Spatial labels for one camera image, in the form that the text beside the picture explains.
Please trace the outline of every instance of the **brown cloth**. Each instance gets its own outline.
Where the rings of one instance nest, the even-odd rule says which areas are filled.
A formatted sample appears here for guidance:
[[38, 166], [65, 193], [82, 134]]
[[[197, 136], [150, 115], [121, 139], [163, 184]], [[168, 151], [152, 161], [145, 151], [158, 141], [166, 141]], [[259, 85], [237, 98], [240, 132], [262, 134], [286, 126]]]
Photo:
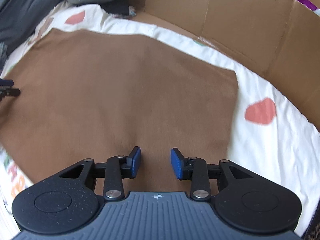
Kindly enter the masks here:
[[34, 183], [140, 146], [125, 190], [189, 192], [171, 148], [207, 163], [226, 157], [236, 74], [152, 38], [53, 29], [7, 78], [21, 95], [0, 103], [0, 141]]

